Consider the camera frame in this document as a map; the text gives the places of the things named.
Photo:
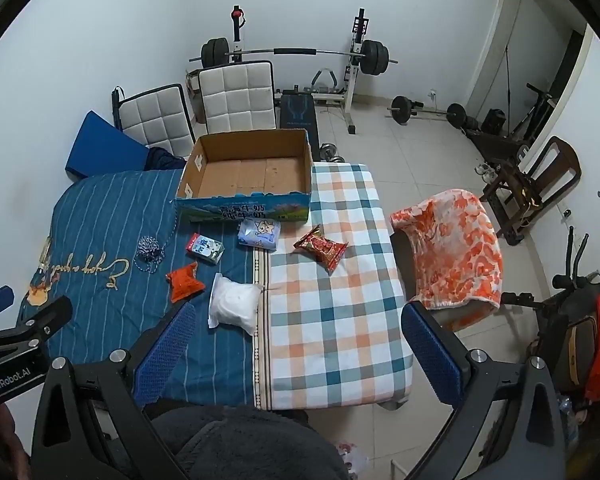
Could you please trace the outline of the orange snack bag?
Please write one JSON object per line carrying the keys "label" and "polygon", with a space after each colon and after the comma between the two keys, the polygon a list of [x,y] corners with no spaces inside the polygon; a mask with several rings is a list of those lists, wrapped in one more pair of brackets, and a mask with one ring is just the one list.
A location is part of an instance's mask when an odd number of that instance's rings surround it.
{"label": "orange snack bag", "polygon": [[166,281],[171,289],[171,302],[176,304],[179,301],[193,297],[198,292],[203,292],[206,285],[197,278],[198,263],[193,262],[173,270],[166,274]]}

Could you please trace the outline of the white soft plastic bag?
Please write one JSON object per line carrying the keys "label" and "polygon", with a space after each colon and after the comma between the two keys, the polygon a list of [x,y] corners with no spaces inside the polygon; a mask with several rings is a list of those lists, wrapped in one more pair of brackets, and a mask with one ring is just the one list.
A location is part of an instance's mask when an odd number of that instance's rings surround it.
{"label": "white soft plastic bag", "polygon": [[213,330],[221,324],[236,326],[252,336],[256,331],[261,294],[261,285],[240,284],[221,273],[215,274],[209,299],[208,327]]}

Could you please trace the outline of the blue white twine ball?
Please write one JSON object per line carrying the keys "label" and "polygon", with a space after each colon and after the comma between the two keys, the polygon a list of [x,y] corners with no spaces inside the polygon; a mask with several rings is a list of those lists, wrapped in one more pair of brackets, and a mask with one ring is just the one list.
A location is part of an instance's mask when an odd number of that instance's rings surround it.
{"label": "blue white twine ball", "polygon": [[173,217],[166,226],[157,226],[153,231],[143,233],[137,241],[133,263],[140,272],[155,274],[166,251],[175,242],[178,232],[178,218]]}

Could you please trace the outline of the pure milk carton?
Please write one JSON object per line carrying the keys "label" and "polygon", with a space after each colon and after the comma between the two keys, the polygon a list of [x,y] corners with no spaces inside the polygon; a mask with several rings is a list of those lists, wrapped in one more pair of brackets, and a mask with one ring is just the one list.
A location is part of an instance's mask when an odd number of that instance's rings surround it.
{"label": "pure milk carton", "polygon": [[224,250],[222,242],[200,233],[194,233],[186,245],[186,252],[211,264],[220,262]]}

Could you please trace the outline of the red patterned snack bag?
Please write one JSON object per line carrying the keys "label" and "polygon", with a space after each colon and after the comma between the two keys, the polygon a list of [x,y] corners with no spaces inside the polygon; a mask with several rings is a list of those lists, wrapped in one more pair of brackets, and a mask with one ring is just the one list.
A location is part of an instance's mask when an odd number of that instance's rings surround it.
{"label": "red patterned snack bag", "polygon": [[332,274],[348,248],[348,243],[335,242],[324,234],[323,226],[318,224],[294,243],[294,249],[300,249],[312,255]]}

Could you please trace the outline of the light blue tissue pack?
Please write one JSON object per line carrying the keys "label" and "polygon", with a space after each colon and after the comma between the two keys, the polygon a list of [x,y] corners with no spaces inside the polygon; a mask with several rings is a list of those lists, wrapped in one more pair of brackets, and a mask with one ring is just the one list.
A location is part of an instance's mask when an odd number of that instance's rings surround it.
{"label": "light blue tissue pack", "polygon": [[240,222],[238,243],[248,247],[275,252],[280,234],[280,223],[265,218],[245,218]]}

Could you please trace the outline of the black fuzzy garment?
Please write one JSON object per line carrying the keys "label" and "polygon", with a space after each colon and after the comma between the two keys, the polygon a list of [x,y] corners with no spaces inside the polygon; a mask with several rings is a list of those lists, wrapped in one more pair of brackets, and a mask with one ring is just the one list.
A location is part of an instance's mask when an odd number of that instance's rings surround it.
{"label": "black fuzzy garment", "polygon": [[338,451],[302,410],[159,400],[145,414],[191,479],[347,479]]}

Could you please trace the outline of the blue striped bed sheet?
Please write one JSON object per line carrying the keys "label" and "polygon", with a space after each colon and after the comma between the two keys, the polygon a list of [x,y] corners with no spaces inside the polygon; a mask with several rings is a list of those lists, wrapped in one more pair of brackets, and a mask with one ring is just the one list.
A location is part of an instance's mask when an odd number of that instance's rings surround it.
{"label": "blue striped bed sheet", "polygon": [[[163,389],[169,399],[193,404],[251,404],[252,342],[236,326],[208,327],[209,287],[221,273],[237,283],[253,280],[253,252],[236,242],[234,224],[193,223],[174,196],[178,170],[127,171],[83,179],[55,205],[41,264],[20,304],[18,320],[60,296],[72,303],[72,319],[47,341],[50,356],[74,364],[98,362],[114,349],[130,348],[172,306],[166,274],[194,262],[186,245],[194,233],[223,243],[218,264],[198,263],[206,285],[190,298],[196,328]],[[155,274],[140,272],[133,257],[138,239],[178,218],[175,242]]]}

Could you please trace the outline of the black exercise bike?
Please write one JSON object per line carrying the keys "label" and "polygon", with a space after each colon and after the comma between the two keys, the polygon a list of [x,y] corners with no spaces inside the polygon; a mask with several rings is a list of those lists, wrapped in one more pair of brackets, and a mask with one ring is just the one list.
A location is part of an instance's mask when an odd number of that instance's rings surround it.
{"label": "black exercise bike", "polygon": [[530,292],[504,292],[503,306],[530,308],[535,312],[539,333],[530,344],[530,356],[543,359],[556,390],[571,399],[584,398],[588,375],[597,352],[597,298],[600,272],[582,275],[580,260],[588,244],[582,237],[574,244],[574,229],[568,231],[565,272],[556,274],[553,296],[538,301]]}

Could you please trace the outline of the dark wooden chair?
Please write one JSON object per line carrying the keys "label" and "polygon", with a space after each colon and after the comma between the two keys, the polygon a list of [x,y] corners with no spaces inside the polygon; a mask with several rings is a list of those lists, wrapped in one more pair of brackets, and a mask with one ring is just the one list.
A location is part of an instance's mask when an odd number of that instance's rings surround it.
{"label": "dark wooden chair", "polygon": [[555,206],[581,180],[582,168],[574,148],[552,136],[528,170],[503,162],[483,189],[498,222],[498,238],[518,245],[544,211]]}

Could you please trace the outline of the dark navy clothing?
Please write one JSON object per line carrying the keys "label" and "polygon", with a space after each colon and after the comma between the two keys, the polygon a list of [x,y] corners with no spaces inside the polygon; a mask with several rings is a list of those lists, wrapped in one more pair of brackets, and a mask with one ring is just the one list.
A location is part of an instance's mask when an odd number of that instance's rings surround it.
{"label": "dark navy clothing", "polygon": [[174,170],[183,169],[186,166],[184,158],[175,156],[164,148],[150,148],[148,150],[144,170]]}

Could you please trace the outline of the left white quilted chair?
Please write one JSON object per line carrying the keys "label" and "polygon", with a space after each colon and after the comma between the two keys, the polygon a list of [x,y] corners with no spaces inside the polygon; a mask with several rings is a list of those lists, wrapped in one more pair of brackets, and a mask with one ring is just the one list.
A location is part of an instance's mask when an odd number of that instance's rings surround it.
{"label": "left white quilted chair", "polygon": [[111,92],[114,126],[146,148],[163,148],[187,158],[196,139],[183,87],[166,86],[126,96],[121,87]]}

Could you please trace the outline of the white quilted chair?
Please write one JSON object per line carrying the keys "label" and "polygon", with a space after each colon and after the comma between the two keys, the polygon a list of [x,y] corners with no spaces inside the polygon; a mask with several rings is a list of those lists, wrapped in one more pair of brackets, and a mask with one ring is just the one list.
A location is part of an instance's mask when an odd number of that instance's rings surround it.
{"label": "white quilted chair", "polygon": [[205,68],[198,86],[208,134],[277,128],[270,61]]}
{"label": "white quilted chair", "polygon": [[114,126],[146,148],[163,148],[187,158],[196,139],[183,87],[166,86],[126,96],[121,87],[111,92]]}

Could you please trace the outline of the black weight bench pad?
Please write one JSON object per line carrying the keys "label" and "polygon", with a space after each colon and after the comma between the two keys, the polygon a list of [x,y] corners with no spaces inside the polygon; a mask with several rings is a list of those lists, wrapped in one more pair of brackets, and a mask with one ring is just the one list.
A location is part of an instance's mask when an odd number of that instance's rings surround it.
{"label": "black weight bench pad", "polygon": [[282,129],[304,129],[310,144],[318,145],[314,99],[311,93],[285,90],[279,98],[279,125]]}

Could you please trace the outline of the right white quilted chair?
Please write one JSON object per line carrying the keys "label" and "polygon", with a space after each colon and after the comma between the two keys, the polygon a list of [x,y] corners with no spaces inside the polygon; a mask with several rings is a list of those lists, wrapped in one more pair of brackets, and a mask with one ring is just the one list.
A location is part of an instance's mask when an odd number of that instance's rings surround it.
{"label": "right white quilted chair", "polygon": [[270,61],[205,68],[198,86],[208,134],[277,128]]}

